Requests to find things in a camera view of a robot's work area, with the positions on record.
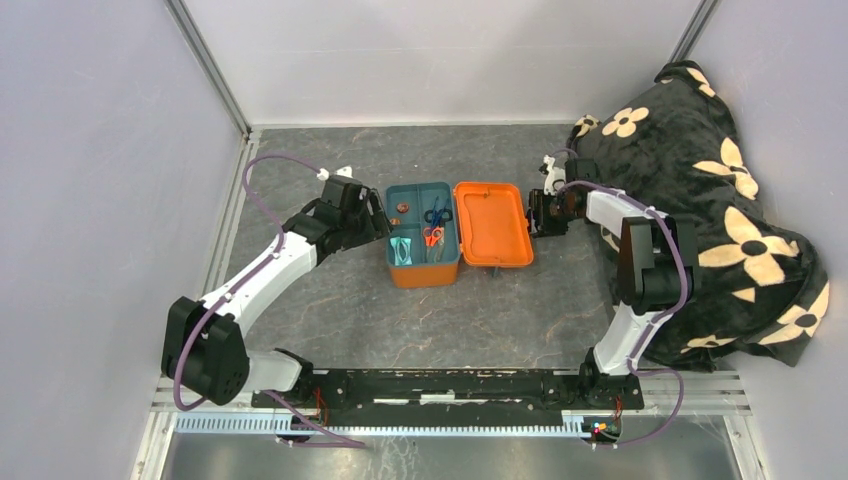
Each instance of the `cream flower pattern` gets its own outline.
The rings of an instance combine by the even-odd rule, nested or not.
[[[627,138],[636,131],[636,122],[644,120],[648,116],[648,109],[645,107],[633,110],[628,107],[615,114],[610,123],[604,125],[601,133],[604,135],[617,134],[621,138]]]
[[[581,117],[580,120],[577,120],[577,123],[574,124],[575,127],[580,127],[580,131],[577,132],[577,138],[580,138],[589,133],[591,130],[598,128],[598,124],[600,123],[601,122],[597,118],[591,115],[583,115],[583,117]]]
[[[724,141],[721,142],[721,163],[704,160],[696,163],[694,167],[715,175],[732,175],[736,191],[750,200],[754,200],[757,192],[760,191],[760,186],[754,181],[751,172],[742,164],[742,154],[739,152],[739,147],[730,137],[725,137]]]
[[[731,293],[739,300],[745,300],[746,302],[750,303],[754,303],[757,301],[757,290],[753,287],[743,288],[742,290],[736,290],[735,292]]]
[[[694,78],[698,81],[698,83],[701,84],[701,86],[698,87],[698,90],[704,92],[704,95],[708,97],[715,97],[715,90],[710,87],[710,82],[707,80],[707,77],[705,77],[704,74],[701,73],[700,70],[698,70],[697,68],[688,67],[686,68],[686,71],[689,72],[689,75],[692,75],[692,78]]]
[[[757,285],[775,285],[782,283],[783,269],[774,259],[775,255],[795,257],[799,253],[798,244],[775,236],[763,236],[757,227],[735,207],[727,207],[724,212],[724,227],[735,243],[719,245],[698,255],[702,267],[729,267],[742,262],[745,272],[757,282]]]
[[[727,345],[728,343],[736,340],[735,338],[716,338],[715,335],[710,335],[709,337],[704,338],[693,338],[689,340],[689,343],[680,350],[680,353],[686,353],[693,348],[715,348],[720,347],[722,345]]]
[[[830,282],[825,284],[819,296],[810,305],[810,308],[805,310],[797,305],[792,305],[777,319],[777,323],[783,326],[776,332],[766,335],[757,343],[760,345],[770,345],[772,343],[787,342],[789,340],[795,340],[802,334],[812,337],[816,333],[816,329],[819,328],[821,319],[827,311],[829,298]]]

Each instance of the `wire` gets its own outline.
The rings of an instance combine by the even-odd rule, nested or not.
[[[683,308],[683,306],[686,304],[686,298],[689,294],[689,282],[686,279],[686,270],[683,267],[683,259],[680,257],[680,249],[677,247],[677,244],[674,242],[674,236],[671,234],[671,230],[669,230],[668,225],[666,225],[666,223],[665,223],[665,220],[663,220],[663,218],[660,216],[660,214],[657,213],[657,211],[653,207],[648,207],[645,204],[639,202],[638,200],[627,196],[626,194],[624,194],[624,192],[621,192],[619,190],[615,190],[615,189],[612,189],[612,188],[609,188],[609,187],[598,185],[598,184],[595,184],[595,183],[592,183],[592,182],[587,182],[585,180],[575,180],[573,182],[566,183],[565,185],[560,187],[559,190],[557,190],[557,195],[561,195],[561,194],[565,193],[570,187],[574,187],[574,186],[584,186],[584,187],[591,188],[593,190],[597,190],[599,192],[607,193],[609,195],[613,195],[615,197],[618,197],[618,198],[624,200],[625,202],[633,205],[634,207],[642,210],[647,215],[649,215],[653,219],[655,219],[657,221],[657,225],[659,225],[660,230],[662,231],[663,237],[665,237],[666,243],[668,243],[669,249],[671,250],[671,256],[674,258],[674,265],[677,267],[677,276],[678,276],[678,280],[680,281],[680,298],[677,300],[677,303],[675,303],[671,308],[669,308],[668,310],[665,310],[664,312],[662,312],[659,315],[657,315],[656,317],[654,317],[653,320],[651,320],[651,323],[648,325],[648,328],[646,328],[645,331],[642,332],[642,335],[639,337],[639,340],[637,340],[636,345],[633,347],[633,351],[631,351],[630,354],[627,356],[627,369],[630,371],[630,373],[632,373],[633,375],[636,375],[637,377],[640,377],[640,378],[653,377],[655,375],[661,375],[663,373],[671,373],[672,375],[674,375],[677,378],[677,384],[679,386],[679,390],[678,390],[678,393],[677,393],[677,402],[674,404],[674,408],[671,410],[671,414],[669,414],[668,418],[666,418],[665,421],[662,423],[662,425],[660,425],[653,432],[651,432],[647,435],[643,435],[643,436],[638,437],[638,438],[634,438],[632,440],[626,440],[624,442],[619,442],[615,445],[602,445],[602,444],[600,444],[600,446],[608,447],[608,448],[619,448],[619,447],[623,447],[623,446],[627,446],[627,445],[637,445],[639,443],[651,440],[651,439],[657,437],[662,432],[664,432],[669,427],[669,425],[671,425],[671,422],[675,418],[677,418],[677,414],[680,412],[680,407],[683,405],[683,376],[680,375],[680,372],[678,372],[677,370],[674,370],[672,368],[661,368],[661,369],[651,370],[651,371],[639,371],[633,365],[633,360],[636,356],[639,355],[639,352],[642,349],[642,345],[644,345],[645,342],[648,340],[648,337],[650,337],[655,326],[657,324],[659,324],[660,321],[662,321],[664,318],[666,318],[670,315],[674,315],[677,311],[679,311],[681,308]]]
[[[621,403],[621,395],[615,397],[615,413],[612,416],[612,421],[616,425],[621,422],[621,412],[624,410],[624,407]]]
[[[321,426],[326,427],[330,421],[330,408],[327,407],[327,402],[321,397],[320,388],[316,388],[312,393],[315,395],[315,410],[318,411],[318,419],[321,421]]]
[[[313,422],[309,418],[307,418],[304,414],[300,413],[295,409],[289,402],[287,402],[283,397],[279,396],[277,392],[273,390],[262,390],[262,393],[271,397],[275,402],[279,403],[283,407],[285,407],[288,411],[292,413],[295,417],[297,417],[304,425],[315,430],[316,432],[323,433],[324,435],[335,438],[338,442],[327,442],[327,443],[296,443],[296,442],[288,442],[289,446],[292,447],[302,447],[302,448],[367,448],[366,445],[358,440],[353,440],[351,438],[343,437],[337,433],[333,433],[326,428],[318,425]]]
[[[553,153],[551,153],[550,155],[552,157],[556,158],[556,156],[559,155],[560,153],[567,153],[569,158],[571,158],[571,157],[577,158],[579,156],[579,155],[577,155],[576,151],[574,151],[574,150],[572,150],[568,147],[560,147],[560,148],[554,150]]]
[[[598,430],[598,433],[600,433],[601,435],[603,435],[603,436],[605,436],[605,437],[609,438],[610,440],[612,440],[612,441],[614,441],[614,442],[617,442],[617,441],[618,441],[618,439],[619,439],[619,438],[621,438],[621,434],[618,434],[618,437],[616,437],[616,436],[614,436],[614,435],[610,435],[609,433],[607,433],[607,432],[605,432],[605,431],[603,431],[603,430]]]
[[[253,169],[253,167],[256,164],[258,164],[259,162],[262,162],[262,161],[265,161],[265,160],[268,160],[268,159],[289,160],[289,161],[298,163],[300,165],[303,165],[303,166],[312,170],[315,173],[320,173],[320,169],[318,169],[318,167],[314,166],[308,160],[302,159],[300,157],[297,157],[295,155],[292,155],[292,154],[286,153],[286,152],[266,153],[264,155],[260,155],[256,158],[254,158],[253,160],[249,161],[247,163],[247,165],[245,165],[244,171],[242,172],[242,175],[241,175],[241,185],[244,188],[244,191],[247,194],[247,197],[250,198],[250,200],[253,203],[256,204],[256,206],[259,208],[259,210],[262,211],[262,213],[264,213],[266,216],[268,216],[268,218],[270,218],[271,221],[274,222],[274,224],[276,224],[280,228],[280,233],[277,234],[278,241],[277,241],[277,244],[274,245],[274,249],[272,250],[272,252],[267,257],[265,257],[255,267],[253,267],[249,272],[247,272],[240,280],[235,282],[233,284],[233,286],[230,287],[227,290],[226,293],[224,293],[224,295],[221,295],[221,297],[218,298],[218,300],[214,304],[212,304],[212,306],[209,307],[208,310],[206,310],[206,313],[204,313],[203,316],[200,317],[200,320],[194,326],[194,329],[192,329],[191,333],[189,334],[188,338],[186,339],[185,345],[183,346],[183,349],[180,352],[180,357],[177,360],[177,367],[174,370],[174,405],[176,405],[176,407],[181,411],[187,412],[187,411],[190,411],[190,410],[194,410],[195,408],[197,408],[203,402],[206,401],[205,397],[201,397],[200,399],[196,400],[195,402],[193,402],[189,405],[186,405],[183,402],[182,396],[180,394],[180,387],[182,387],[182,378],[183,378],[183,372],[185,371],[185,364],[186,364],[186,361],[188,360],[189,352],[191,352],[191,348],[194,346],[194,342],[197,341],[197,337],[200,336],[201,331],[206,326],[206,324],[209,322],[209,319],[212,318],[212,315],[214,315],[215,312],[217,312],[218,309],[221,308],[228,301],[227,298],[228,297],[232,298],[232,295],[235,295],[235,293],[238,292],[238,290],[242,286],[244,286],[244,284],[249,282],[250,279],[255,277],[256,274],[258,274],[260,271],[262,271],[263,268],[265,268],[269,263],[271,263],[274,260],[274,254],[279,253],[280,250],[283,249],[283,246],[286,243],[286,232],[285,232],[285,229],[283,228],[283,222],[280,220],[279,217],[277,217],[276,214],[274,214],[274,212],[271,211],[270,208],[268,208],[268,205],[266,205],[265,202],[263,202],[262,199],[259,198],[259,195],[256,193],[255,190],[253,190],[250,187],[250,182],[248,182],[248,177],[250,176],[250,171]],[[330,432],[329,430],[327,430],[327,429],[325,429],[325,428],[323,428],[319,425],[316,425],[315,423],[310,421],[308,418],[303,416],[300,412],[295,410],[294,407],[292,407],[288,402],[286,402],[282,397],[277,395],[275,392],[273,392],[271,390],[263,390],[263,393],[265,393],[269,397],[273,398],[277,403],[279,403],[280,405],[282,405],[283,407],[285,407],[289,411],[291,411],[292,414],[294,416],[296,416],[297,418],[299,418],[306,426],[312,428],[315,431],[321,432],[324,435],[327,435],[329,437],[332,437],[332,438],[339,440],[339,443],[303,443],[303,444],[294,444],[294,445],[302,446],[302,447],[316,447],[316,448],[331,448],[331,447],[365,448],[365,444],[362,443],[362,442],[358,442],[358,441],[355,441],[355,440],[351,440],[351,439],[342,437],[341,435],[337,435],[337,434]]]

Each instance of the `gray floor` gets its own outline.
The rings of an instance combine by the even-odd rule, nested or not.
[[[625,418],[625,438],[658,420]],[[720,418],[678,419],[662,436],[618,451],[575,439],[371,437],[367,450],[290,449],[252,435],[175,435],[163,479],[740,478]]]
[[[541,188],[542,156],[565,126],[390,127],[265,131],[259,153],[288,150],[378,188],[446,181],[506,182],[525,197]],[[283,161],[252,177],[288,218],[321,193],[307,169]],[[389,277],[384,242],[343,252],[298,280],[256,322],[249,348],[283,347],[319,367],[576,367],[610,320],[594,231],[573,222],[566,237],[534,241],[535,262],[501,270],[461,264],[455,285],[401,290]],[[273,239],[246,204],[229,275]]]

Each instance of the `black floral blanket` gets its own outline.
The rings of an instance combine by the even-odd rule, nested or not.
[[[601,181],[670,214],[690,214],[703,282],[645,357],[712,371],[733,351],[795,366],[827,310],[829,283],[813,245],[769,224],[727,105],[692,61],[666,65],[654,86],[604,122],[587,115],[567,146],[594,158]],[[618,239],[605,230],[615,292]]]

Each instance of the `white wall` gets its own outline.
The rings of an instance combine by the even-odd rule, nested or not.
[[[3,2],[0,478],[127,478],[238,142],[164,2]]]
[[[501,123],[613,113],[697,0],[187,0],[255,124]]]
[[[844,478],[848,395],[848,31],[844,2],[722,2],[695,48],[739,123],[746,163],[776,221],[806,235],[830,308],[801,363],[737,357],[773,478]]]

